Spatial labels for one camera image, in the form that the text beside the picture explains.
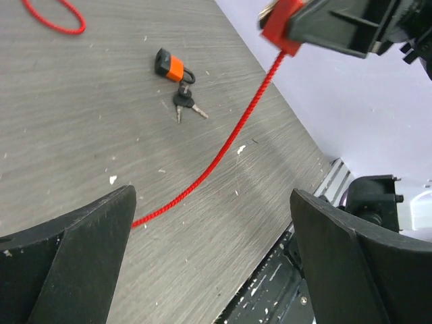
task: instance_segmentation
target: set of keys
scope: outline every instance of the set of keys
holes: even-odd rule
[[[209,116],[195,105],[192,99],[192,92],[189,90],[188,84],[180,84],[177,93],[173,97],[175,108],[177,109],[177,122],[180,124],[182,120],[182,112],[184,108],[191,108],[193,111],[199,113],[204,118]]]

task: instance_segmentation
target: paint speck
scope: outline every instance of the paint speck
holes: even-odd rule
[[[109,184],[113,185],[116,180],[117,180],[117,176],[112,175],[111,177],[109,177]]]
[[[246,148],[246,145],[242,145],[241,147],[238,148],[237,150],[237,154],[240,155],[241,152],[243,152],[243,150]]]

